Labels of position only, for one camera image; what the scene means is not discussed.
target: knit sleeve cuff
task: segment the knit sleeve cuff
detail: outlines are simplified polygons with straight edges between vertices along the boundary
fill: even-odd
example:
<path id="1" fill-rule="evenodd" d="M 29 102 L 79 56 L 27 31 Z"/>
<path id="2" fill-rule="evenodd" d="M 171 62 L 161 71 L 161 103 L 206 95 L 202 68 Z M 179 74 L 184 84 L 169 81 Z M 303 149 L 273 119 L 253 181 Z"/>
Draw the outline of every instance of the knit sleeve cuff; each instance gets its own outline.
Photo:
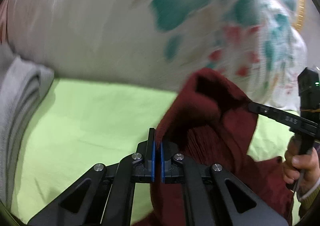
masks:
<path id="1" fill-rule="evenodd" d="M 297 193 L 298 201 L 301 202 L 301 206 L 308 210 L 315 198 L 317 197 L 318 193 L 320 192 L 320 177 L 318 181 L 315 183 L 315 185 L 303 196 L 300 196 L 299 193 Z"/>

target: person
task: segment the person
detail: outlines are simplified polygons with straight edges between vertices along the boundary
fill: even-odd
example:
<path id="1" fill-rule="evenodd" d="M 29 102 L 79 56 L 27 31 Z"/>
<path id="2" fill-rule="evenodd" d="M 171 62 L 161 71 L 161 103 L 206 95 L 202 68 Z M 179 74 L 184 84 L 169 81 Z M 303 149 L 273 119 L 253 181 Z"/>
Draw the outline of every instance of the person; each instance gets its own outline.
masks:
<path id="1" fill-rule="evenodd" d="M 284 154 L 283 178 L 288 184 L 293 184 L 299 179 L 300 172 L 297 169 L 305 169 L 303 180 L 297 191 L 298 201 L 301 202 L 299 216 L 302 217 L 311 207 L 317 194 L 320 191 L 320 167 L 319 156 L 315 148 L 311 155 L 298 155 L 300 135 L 294 135 L 288 144 L 288 149 Z"/>

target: fabric fold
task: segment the fabric fold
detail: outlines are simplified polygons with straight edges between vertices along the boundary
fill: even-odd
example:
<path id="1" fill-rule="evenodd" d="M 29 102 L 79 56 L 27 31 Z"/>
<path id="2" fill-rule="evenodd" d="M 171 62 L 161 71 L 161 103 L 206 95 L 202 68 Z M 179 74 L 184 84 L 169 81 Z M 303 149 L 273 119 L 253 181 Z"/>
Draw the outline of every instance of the fabric fold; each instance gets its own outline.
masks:
<path id="1" fill-rule="evenodd" d="M 0 45 L 0 199 L 11 206 L 23 133 L 53 81 L 51 69 L 22 60 Z"/>
<path id="2" fill-rule="evenodd" d="M 220 163 L 287 219 L 293 194 L 282 179 L 281 157 L 255 162 L 247 155 L 258 118 L 249 102 L 235 84 L 204 68 L 191 75 L 164 115 L 156 143 L 170 140 L 198 163 Z M 154 211 L 135 226 L 186 225 L 180 184 L 160 183 L 157 173 L 150 191 Z"/>

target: triangular cutout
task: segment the triangular cutout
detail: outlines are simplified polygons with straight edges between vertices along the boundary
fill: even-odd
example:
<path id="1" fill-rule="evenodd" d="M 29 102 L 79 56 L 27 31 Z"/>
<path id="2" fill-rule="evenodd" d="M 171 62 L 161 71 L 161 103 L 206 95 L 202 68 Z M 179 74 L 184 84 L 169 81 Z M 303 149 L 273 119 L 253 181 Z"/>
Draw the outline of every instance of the triangular cutout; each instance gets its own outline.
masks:
<path id="1" fill-rule="evenodd" d="M 247 196 L 247 194 L 245 194 L 232 181 L 226 180 L 225 183 L 238 213 L 242 214 L 257 206 L 256 202 Z"/>
<path id="2" fill-rule="evenodd" d="M 85 194 L 87 193 L 91 184 L 88 178 L 83 181 L 69 196 L 67 196 L 60 204 L 60 206 L 72 213 L 77 213 L 81 207 Z"/>

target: metal bolt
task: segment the metal bolt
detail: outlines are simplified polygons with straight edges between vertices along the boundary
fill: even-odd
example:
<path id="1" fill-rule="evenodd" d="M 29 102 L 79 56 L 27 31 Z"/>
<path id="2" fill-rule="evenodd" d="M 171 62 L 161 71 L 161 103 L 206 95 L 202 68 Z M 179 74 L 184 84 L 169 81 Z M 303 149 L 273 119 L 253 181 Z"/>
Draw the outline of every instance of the metal bolt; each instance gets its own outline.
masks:
<path id="1" fill-rule="evenodd" d="M 142 155 L 140 153 L 134 153 L 132 154 L 132 158 L 134 160 L 139 160 L 140 158 L 142 158 Z"/>
<path id="2" fill-rule="evenodd" d="M 97 171 L 97 172 L 103 170 L 103 168 L 104 168 L 104 165 L 103 165 L 103 164 L 95 164 L 94 167 L 93 167 L 93 169 L 94 169 L 95 171 Z"/>
<path id="3" fill-rule="evenodd" d="M 222 165 L 220 164 L 213 164 L 212 169 L 216 172 L 220 172 L 222 170 Z"/>
<path id="4" fill-rule="evenodd" d="M 174 157 L 175 160 L 178 160 L 178 161 L 184 159 L 184 155 L 181 154 L 181 153 L 177 153 L 177 154 L 175 154 L 173 157 Z"/>

